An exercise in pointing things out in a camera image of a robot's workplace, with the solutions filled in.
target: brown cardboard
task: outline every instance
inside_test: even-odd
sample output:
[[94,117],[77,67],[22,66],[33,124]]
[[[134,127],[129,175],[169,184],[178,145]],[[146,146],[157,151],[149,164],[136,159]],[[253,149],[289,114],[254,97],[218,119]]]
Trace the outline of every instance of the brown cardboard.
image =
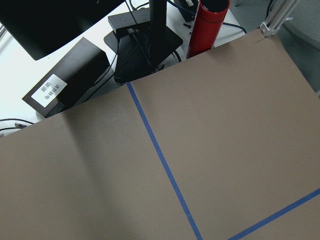
[[255,31],[132,85],[204,239],[320,187],[320,102],[277,37]]
[[193,240],[126,87],[0,139],[1,240]]
[[[319,99],[277,37],[132,85],[204,240],[319,188]],[[0,239],[196,239],[126,86],[0,139],[0,164]],[[318,240],[319,202],[243,239]]]

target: white desk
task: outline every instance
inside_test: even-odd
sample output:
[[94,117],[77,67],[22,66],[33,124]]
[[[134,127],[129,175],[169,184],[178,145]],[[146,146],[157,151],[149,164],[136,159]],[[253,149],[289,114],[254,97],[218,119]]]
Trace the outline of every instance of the white desk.
[[[145,3],[144,0],[132,0],[134,6],[139,6],[143,3]],[[120,14],[127,11],[127,6],[123,3],[109,15]],[[26,104],[22,100],[22,97],[26,95],[26,93],[80,40],[80,38],[85,37],[104,50],[111,62],[115,53],[107,47],[104,42],[104,37],[112,31],[112,28],[108,23],[109,15],[65,46],[38,61],[33,60],[22,46],[7,33],[0,42],[0,119],[20,118],[34,123],[44,119],[32,107]],[[228,11],[224,21],[226,23],[238,24],[230,11]],[[183,44],[177,49],[177,52],[180,54],[181,59],[185,60],[190,40],[190,29],[185,27],[183,23],[184,19],[179,10],[168,4],[167,25],[183,39]],[[242,35],[244,35],[244,33],[240,29],[223,25],[215,42],[215,47],[237,39]],[[169,56],[164,61],[164,64],[165,67],[169,67],[177,62],[177,59]],[[101,92],[97,92],[97,94],[102,94],[103,91],[106,91],[106,89],[102,88]],[[0,129],[14,127],[13,124],[13,122],[0,122]],[[7,130],[2,133],[8,135],[15,131],[16,130]]]

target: wire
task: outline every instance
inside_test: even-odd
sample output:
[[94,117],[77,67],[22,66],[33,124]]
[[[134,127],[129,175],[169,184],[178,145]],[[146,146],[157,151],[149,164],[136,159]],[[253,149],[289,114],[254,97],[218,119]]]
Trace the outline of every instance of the wire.
[[226,26],[230,26],[230,27],[235,27],[235,28],[238,28],[238,29],[241,29],[245,34],[247,34],[247,31],[244,27],[242,26],[239,26],[239,25],[235,25],[235,24],[232,24],[232,23],[227,23],[227,22],[224,22],[223,25],[226,25]]
[[101,80],[108,74],[108,72],[110,71],[112,65],[114,64],[114,62],[115,62],[115,60],[116,60],[116,57],[117,57],[118,53],[119,53],[119,41],[118,41],[118,39],[117,39],[116,53],[115,53],[115,56],[114,56],[114,58],[113,58],[113,60],[112,60],[112,63],[110,64],[109,69],[99,78],[99,80],[95,81],[95,82],[92,84],[92,86],[90,86],[90,88],[92,88],[92,87],[96,86],[98,83],[100,83]]
[[1,131],[4,131],[4,130],[10,130],[10,129],[24,129],[24,127],[14,126],[14,127],[1,128],[1,129],[0,129],[0,132],[1,132]]
[[3,122],[3,121],[20,121],[20,122],[25,122],[25,123],[27,123],[27,124],[34,124],[34,123],[31,122],[31,121],[23,120],[23,119],[20,119],[20,118],[5,118],[5,119],[0,119],[0,122]]
[[129,7],[128,3],[127,3],[127,0],[125,0],[124,2],[125,2],[125,4],[126,4],[126,6],[128,7],[129,12],[130,12],[130,14],[131,14],[131,16],[132,16],[132,18],[133,18],[133,20],[134,20],[135,24],[136,24],[136,25],[138,25],[137,20],[136,20],[136,18],[135,18],[135,16],[134,16],[134,14],[132,13],[132,11],[131,11],[131,9],[130,9],[130,7]]
[[179,55],[179,53],[177,52],[177,50],[174,50],[173,53],[176,55],[176,58],[178,59],[179,63],[182,62],[181,57]]
[[133,10],[133,11],[136,11],[136,10],[137,10],[137,8],[135,8],[135,7],[133,6],[133,4],[132,4],[131,0],[129,0],[129,3],[130,3],[130,6],[131,6],[132,10]]
[[136,9],[138,10],[139,8],[142,8],[142,7],[144,7],[144,6],[148,5],[148,4],[149,4],[149,2],[141,4],[141,5],[137,6]]
[[273,3],[273,1],[274,1],[274,0],[270,0],[270,2],[269,2],[269,5],[268,5],[268,7],[267,7],[267,9],[266,9],[266,15],[265,15],[265,19],[264,19],[264,20],[266,20],[267,17],[269,16],[271,4]]
[[133,51],[130,53],[129,57],[123,62],[123,64],[110,76],[108,77],[108,79],[102,83],[99,87],[96,88],[96,90],[93,91],[93,93],[91,93],[82,103],[88,101],[94,94],[96,94],[96,92],[98,92],[110,79],[113,78],[114,75],[116,75],[123,67],[124,65],[127,64],[127,62],[132,58],[132,56],[134,55],[134,53],[136,52],[136,50],[138,49],[139,44],[137,44],[135,46],[135,48],[133,49]]
[[[190,11],[188,9],[185,9],[184,7],[181,7],[177,4],[175,4],[174,2],[172,2],[171,0],[166,0],[168,3],[170,3],[172,6],[176,7],[177,9],[180,9],[182,11],[185,11],[187,13],[190,13],[192,14],[193,16],[196,15],[196,12],[193,12],[193,11]],[[239,25],[236,25],[236,24],[231,24],[231,23],[227,23],[227,22],[224,22],[223,25],[226,25],[226,26],[231,26],[231,27],[235,27],[235,28],[238,28],[238,29],[241,29],[245,34],[247,34],[247,31],[244,27],[242,26],[239,26]]]
[[[128,3],[127,3],[127,0],[125,0],[124,2],[125,2],[125,4],[126,4],[127,8],[129,9],[129,12],[130,12],[130,14],[131,14],[131,16],[132,16],[135,24],[138,25],[137,20],[136,20],[134,14],[132,13],[132,11],[131,11]],[[134,30],[135,34],[137,34],[137,36],[139,37],[140,34],[137,32],[137,30],[136,30],[135,28],[133,28],[133,30]],[[147,45],[147,43],[146,43],[147,41],[146,41],[145,36],[144,36],[144,35],[142,35],[142,36],[143,36],[143,38],[144,38],[144,44]],[[139,38],[138,38],[138,37],[136,37],[136,36],[133,35],[133,38],[135,39],[135,41],[136,41],[136,42],[138,43],[138,45],[140,46],[140,49],[141,49],[141,51],[142,51],[142,53],[143,53],[143,55],[144,55],[144,58],[146,59],[148,65],[149,65],[149,67],[150,67],[150,68],[152,69],[152,71],[155,73],[156,70],[155,70],[155,68],[152,66],[152,64],[151,64],[151,62],[150,62],[150,56],[146,54],[143,46],[142,46],[142,45],[140,44],[140,42],[139,42]]]

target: black monitor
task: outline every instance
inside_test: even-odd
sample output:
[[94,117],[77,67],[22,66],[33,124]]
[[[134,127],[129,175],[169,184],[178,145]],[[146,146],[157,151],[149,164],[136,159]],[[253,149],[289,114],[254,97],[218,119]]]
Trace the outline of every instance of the black monitor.
[[124,0],[4,0],[0,23],[34,59],[64,46]]

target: blue tape line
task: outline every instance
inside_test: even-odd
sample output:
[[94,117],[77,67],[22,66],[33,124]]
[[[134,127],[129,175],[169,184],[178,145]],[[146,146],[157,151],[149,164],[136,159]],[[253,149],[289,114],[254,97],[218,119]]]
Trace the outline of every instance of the blue tape line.
[[166,172],[166,174],[167,174],[167,176],[168,176],[168,178],[169,178],[169,180],[170,180],[170,182],[172,184],[172,187],[173,187],[173,189],[175,191],[175,194],[176,194],[176,196],[178,197],[178,199],[180,201],[180,204],[181,204],[181,206],[183,208],[183,211],[184,211],[186,217],[188,218],[188,221],[189,221],[189,223],[191,225],[191,228],[192,228],[192,230],[193,230],[193,232],[194,232],[194,234],[196,236],[196,239],[197,240],[202,240],[203,238],[202,238],[202,236],[200,234],[200,231],[199,231],[199,229],[198,229],[198,227],[196,225],[196,222],[195,222],[194,218],[191,215],[191,212],[190,212],[190,210],[189,210],[189,208],[187,206],[187,203],[186,203],[186,201],[185,201],[185,199],[184,199],[184,197],[183,197],[183,195],[182,195],[182,193],[181,193],[181,191],[180,191],[180,189],[178,187],[178,184],[177,184],[177,182],[175,180],[175,177],[172,174],[172,172],[170,170],[170,167],[169,167],[169,165],[168,165],[168,163],[167,163],[167,161],[165,159],[165,156],[161,151],[161,148],[160,148],[160,146],[158,144],[158,141],[157,141],[157,139],[156,139],[156,137],[154,135],[154,132],[152,131],[151,126],[150,126],[150,124],[148,122],[148,119],[147,119],[147,117],[146,117],[146,115],[144,113],[144,110],[141,107],[141,104],[140,104],[140,102],[139,102],[139,100],[137,98],[135,90],[134,90],[134,88],[133,88],[133,86],[132,86],[132,84],[130,82],[127,82],[126,85],[127,85],[128,89],[130,91],[130,94],[132,96],[134,104],[135,104],[135,106],[136,106],[136,108],[137,108],[137,110],[138,110],[138,112],[140,114],[140,117],[141,117],[141,119],[143,121],[143,124],[144,124],[144,126],[145,126],[145,128],[146,128],[146,130],[147,130],[147,132],[149,134],[149,137],[150,137],[150,139],[151,139],[151,141],[153,143],[153,146],[154,146],[154,148],[156,150],[156,153],[158,154],[159,159],[160,159],[160,161],[161,161],[161,163],[163,165],[163,168],[164,168],[164,170],[165,170],[165,172]]
[[251,234],[252,232],[258,230],[261,227],[263,227],[264,225],[267,225],[268,223],[276,220],[277,218],[280,218],[282,215],[285,215],[286,213],[288,213],[291,210],[299,207],[300,205],[306,203],[307,201],[315,198],[318,195],[320,195],[320,188],[315,190],[315,191],[313,191],[312,193],[308,194],[307,196],[304,196],[303,198],[299,199],[298,201],[295,201],[294,203],[290,204],[289,206],[286,206],[285,208],[281,209],[280,211],[277,211],[276,213],[272,214],[271,216],[268,216],[267,218],[263,219],[262,221],[252,225],[251,227],[249,227],[246,230],[238,233],[237,235],[229,238],[228,240],[239,240],[239,239],[242,239],[243,237]]

